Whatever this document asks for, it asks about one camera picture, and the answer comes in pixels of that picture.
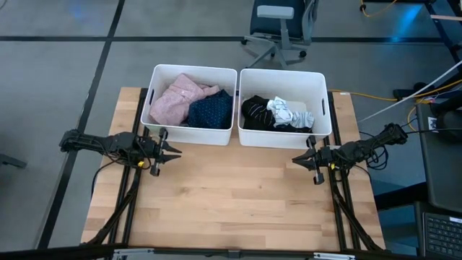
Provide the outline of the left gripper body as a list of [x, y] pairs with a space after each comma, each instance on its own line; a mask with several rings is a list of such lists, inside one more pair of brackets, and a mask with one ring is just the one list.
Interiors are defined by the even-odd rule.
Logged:
[[151, 160], [149, 173], [152, 176], [160, 174], [160, 164], [163, 160], [163, 147], [167, 139], [167, 130], [160, 129], [159, 140], [155, 141], [151, 137], [147, 137], [144, 141], [144, 147], [147, 148], [147, 158]]

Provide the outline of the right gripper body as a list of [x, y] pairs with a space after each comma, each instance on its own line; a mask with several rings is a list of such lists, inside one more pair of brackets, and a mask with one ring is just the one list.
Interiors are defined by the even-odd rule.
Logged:
[[320, 149], [315, 149], [315, 137], [310, 136], [307, 139], [307, 144], [310, 149], [310, 159], [312, 163], [312, 170], [314, 170], [314, 184], [322, 184], [324, 183], [324, 176], [320, 170], [320, 167], [327, 167], [330, 169], [334, 169], [334, 161], [335, 161], [335, 154], [334, 151], [336, 147], [332, 146], [325, 146], [321, 147]]

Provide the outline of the grey striped sock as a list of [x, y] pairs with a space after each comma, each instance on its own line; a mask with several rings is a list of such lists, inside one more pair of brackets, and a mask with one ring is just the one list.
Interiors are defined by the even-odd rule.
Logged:
[[311, 112], [303, 111], [303, 112], [293, 112], [292, 113], [292, 121], [291, 125], [297, 129], [301, 128], [309, 128], [313, 127], [315, 122], [315, 118]]

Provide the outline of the pink knitted sweater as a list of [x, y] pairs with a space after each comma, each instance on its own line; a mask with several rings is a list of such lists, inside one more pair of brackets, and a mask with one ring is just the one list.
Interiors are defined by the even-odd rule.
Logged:
[[149, 110], [149, 117], [157, 124], [179, 126], [188, 117], [193, 102], [202, 100], [220, 91], [218, 85], [195, 83], [185, 74], [180, 74], [169, 85]]

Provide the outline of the white cloth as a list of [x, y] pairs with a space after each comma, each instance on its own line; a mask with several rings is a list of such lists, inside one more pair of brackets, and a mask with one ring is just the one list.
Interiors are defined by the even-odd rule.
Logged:
[[266, 106], [267, 110], [273, 113], [274, 125], [287, 125], [292, 122], [293, 113], [287, 106], [287, 101], [280, 97], [275, 97], [273, 100], [269, 100]]

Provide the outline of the navy dotted garment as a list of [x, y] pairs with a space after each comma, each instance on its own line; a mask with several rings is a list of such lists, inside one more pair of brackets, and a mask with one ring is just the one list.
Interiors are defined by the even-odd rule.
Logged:
[[228, 129], [231, 125], [234, 99], [225, 90], [189, 106], [187, 124], [193, 128]]

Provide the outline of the black garment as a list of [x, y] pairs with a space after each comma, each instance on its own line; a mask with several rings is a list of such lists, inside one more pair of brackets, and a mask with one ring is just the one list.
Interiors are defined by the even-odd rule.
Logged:
[[250, 98], [245, 100], [243, 104], [241, 105], [241, 113], [244, 117], [244, 124], [243, 124], [244, 129], [258, 130], [258, 131], [294, 132], [294, 133], [311, 133], [312, 132], [312, 129], [309, 129], [309, 128], [297, 129], [293, 127], [291, 124], [287, 124], [287, 125], [282, 124], [282, 125], [275, 126], [274, 125], [275, 120], [268, 125], [268, 124], [261, 123], [259, 121], [252, 119], [248, 115], [248, 111], [250, 108], [249, 100]]

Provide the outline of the black striped sock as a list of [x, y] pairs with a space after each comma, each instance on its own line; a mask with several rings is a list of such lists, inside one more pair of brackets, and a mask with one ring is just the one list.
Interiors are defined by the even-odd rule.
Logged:
[[267, 108], [267, 105], [269, 103], [268, 99], [255, 95], [249, 101], [250, 108], [248, 111], [248, 115], [252, 119], [268, 125], [274, 121], [272, 111]]

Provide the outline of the white perforated plastic bin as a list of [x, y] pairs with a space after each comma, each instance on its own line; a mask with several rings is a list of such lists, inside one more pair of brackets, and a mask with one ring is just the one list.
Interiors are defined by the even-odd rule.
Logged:
[[237, 71], [229, 68], [209, 66], [187, 66], [174, 64], [158, 64], [152, 72], [147, 97], [141, 113], [141, 123], [153, 134], [160, 129], [167, 130], [167, 140], [171, 142], [208, 144], [226, 146], [230, 142], [234, 116], [230, 116], [229, 126], [225, 129], [192, 128], [187, 126], [167, 126], [153, 121], [149, 111], [175, 79], [184, 74], [195, 83], [213, 86], [225, 90], [232, 99], [236, 98]]
[[[319, 142], [332, 133], [326, 79], [321, 73], [244, 69], [240, 72], [239, 87], [237, 129], [243, 146], [306, 150], [309, 137], [313, 136]], [[312, 131], [304, 134], [245, 129], [241, 106], [255, 95], [269, 100], [279, 97], [287, 101], [291, 111], [312, 113]]]

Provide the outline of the grey office chair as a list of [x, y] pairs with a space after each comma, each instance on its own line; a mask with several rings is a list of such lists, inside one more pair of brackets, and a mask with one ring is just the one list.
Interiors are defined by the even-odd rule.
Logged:
[[312, 43], [320, 0], [254, 0], [250, 32], [240, 44], [266, 46], [247, 67], [254, 67], [267, 56], [278, 58], [283, 69], [304, 61]]

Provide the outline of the black laptop keyboard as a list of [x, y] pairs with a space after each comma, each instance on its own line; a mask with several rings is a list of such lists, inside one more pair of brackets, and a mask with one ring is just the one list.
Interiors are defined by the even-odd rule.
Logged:
[[414, 203], [417, 255], [427, 259], [462, 260], [462, 213]]

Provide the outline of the grey furniture foot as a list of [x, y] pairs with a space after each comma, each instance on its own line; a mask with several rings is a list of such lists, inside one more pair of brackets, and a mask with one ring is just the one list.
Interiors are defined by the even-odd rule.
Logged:
[[27, 166], [26, 162], [18, 160], [17, 158], [10, 157], [2, 153], [0, 153], [0, 164], [1, 165], [11, 165], [16, 168], [25, 168]]

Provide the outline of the black table leg frame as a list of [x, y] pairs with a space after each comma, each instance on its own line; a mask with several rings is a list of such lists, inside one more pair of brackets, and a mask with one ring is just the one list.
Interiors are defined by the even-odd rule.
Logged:
[[462, 11], [458, 0], [427, 0], [425, 4], [443, 43], [457, 63], [462, 60]]

